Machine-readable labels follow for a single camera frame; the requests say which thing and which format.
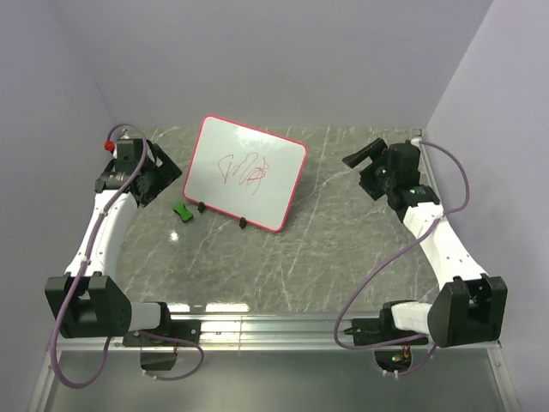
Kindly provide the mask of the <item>green whiteboard eraser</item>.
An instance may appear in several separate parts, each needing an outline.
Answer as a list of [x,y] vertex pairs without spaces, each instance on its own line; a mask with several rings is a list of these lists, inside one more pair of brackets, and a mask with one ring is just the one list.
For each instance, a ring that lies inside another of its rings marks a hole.
[[193,214],[186,208],[183,202],[175,203],[172,210],[182,222],[188,222],[193,219]]

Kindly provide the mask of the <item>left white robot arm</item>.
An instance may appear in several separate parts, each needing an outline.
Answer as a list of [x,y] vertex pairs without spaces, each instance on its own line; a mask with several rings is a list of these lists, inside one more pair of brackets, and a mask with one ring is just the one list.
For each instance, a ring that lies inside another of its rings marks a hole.
[[164,302],[136,303],[115,283],[118,254],[138,208],[149,205],[182,172],[156,143],[125,138],[98,177],[84,238],[45,296],[65,338],[118,337],[143,330],[154,345],[169,342],[173,323]]

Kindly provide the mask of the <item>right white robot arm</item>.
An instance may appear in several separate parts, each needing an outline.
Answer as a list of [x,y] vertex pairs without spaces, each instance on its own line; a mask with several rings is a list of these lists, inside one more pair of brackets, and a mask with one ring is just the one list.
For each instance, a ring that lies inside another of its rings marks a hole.
[[392,301],[377,318],[356,318],[346,333],[352,349],[425,344],[450,348],[495,342],[501,335],[508,288],[500,276],[489,276],[464,247],[449,223],[449,215],[464,210],[445,209],[435,190],[420,182],[419,161],[426,145],[420,138],[388,145],[378,138],[343,163],[359,173],[360,187],[374,200],[386,198],[399,221],[414,237],[400,254],[418,246],[438,284],[433,303]]

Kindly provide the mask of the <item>pink framed whiteboard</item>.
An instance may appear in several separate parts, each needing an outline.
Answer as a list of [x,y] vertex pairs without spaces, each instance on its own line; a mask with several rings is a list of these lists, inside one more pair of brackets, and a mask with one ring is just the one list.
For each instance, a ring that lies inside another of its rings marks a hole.
[[208,115],[183,194],[193,203],[277,233],[287,220],[307,155],[301,142]]

